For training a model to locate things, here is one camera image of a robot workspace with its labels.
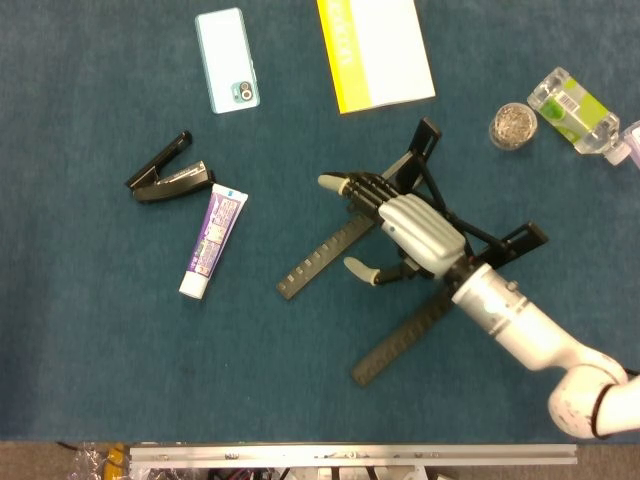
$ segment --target smartphone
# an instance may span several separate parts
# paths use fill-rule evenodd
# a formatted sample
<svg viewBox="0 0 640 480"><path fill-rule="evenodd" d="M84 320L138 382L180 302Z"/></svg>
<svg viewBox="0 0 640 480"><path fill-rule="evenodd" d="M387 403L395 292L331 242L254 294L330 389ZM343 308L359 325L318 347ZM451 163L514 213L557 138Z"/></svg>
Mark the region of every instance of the smartphone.
<svg viewBox="0 0 640 480"><path fill-rule="evenodd" d="M258 82L240 9L198 15L196 31L213 113L257 107Z"/></svg>

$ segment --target stapler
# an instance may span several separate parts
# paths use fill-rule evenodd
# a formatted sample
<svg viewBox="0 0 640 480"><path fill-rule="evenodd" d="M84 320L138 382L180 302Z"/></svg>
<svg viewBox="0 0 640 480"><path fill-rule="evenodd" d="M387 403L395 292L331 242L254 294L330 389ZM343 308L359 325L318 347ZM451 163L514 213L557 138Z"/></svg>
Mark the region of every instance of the stapler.
<svg viewBox="0 0 640 480"><path fill-rule="evenodd" d="M141 203L159 202L211 187L215 183L215 176L203 162L160 178L162 167L182 153L192 141L191 133L185 130L127 180L125 185L133 191L133 198Z"/></svg>

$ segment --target robotic hand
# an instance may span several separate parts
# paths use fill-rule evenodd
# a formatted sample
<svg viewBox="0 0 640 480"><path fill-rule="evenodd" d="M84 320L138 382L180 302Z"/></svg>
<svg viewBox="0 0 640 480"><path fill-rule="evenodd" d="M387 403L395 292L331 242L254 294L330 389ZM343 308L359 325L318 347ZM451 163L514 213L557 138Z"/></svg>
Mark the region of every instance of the robotic hand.
<svg viewBox="0 0 640 480"><path fill-rule="evenodd" d="M376 221L406 255L390 275L347 258L345 265L372 285L423 273L443 278L452 301L530 370L561 367L566 375L549 398L555 424L579 438L640 429L640 377L574 339L487 263L467 256L465 237L424 199L400 194L369 173L330 173L318 183L349 198Z"/></svg>

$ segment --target toothpaste tube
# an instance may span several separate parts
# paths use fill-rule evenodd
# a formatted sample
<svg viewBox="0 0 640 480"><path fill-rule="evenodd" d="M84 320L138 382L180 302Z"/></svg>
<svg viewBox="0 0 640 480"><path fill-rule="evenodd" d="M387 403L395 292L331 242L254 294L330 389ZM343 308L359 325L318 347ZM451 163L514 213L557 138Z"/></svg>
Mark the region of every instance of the toothpaste tube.
<svg viewBox="0 0 640 480"><path fill-rule="evenodd" d="M233 225L247 201L248 195L215 184L204 217L198 241L191 255L191 262L184 274L180 293L202 299L207 283L222 255Z"/></svg>

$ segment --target book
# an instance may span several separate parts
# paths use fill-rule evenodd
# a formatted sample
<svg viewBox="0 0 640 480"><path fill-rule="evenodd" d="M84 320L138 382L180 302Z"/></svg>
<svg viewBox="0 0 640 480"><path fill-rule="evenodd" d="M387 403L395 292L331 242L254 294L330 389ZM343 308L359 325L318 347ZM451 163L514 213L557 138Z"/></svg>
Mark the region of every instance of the book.
<svg viewBox="0 0 640 480"><path fill-rule="evenodd" d="M340 113L435 96L413 0L317 0Z"/></svg>

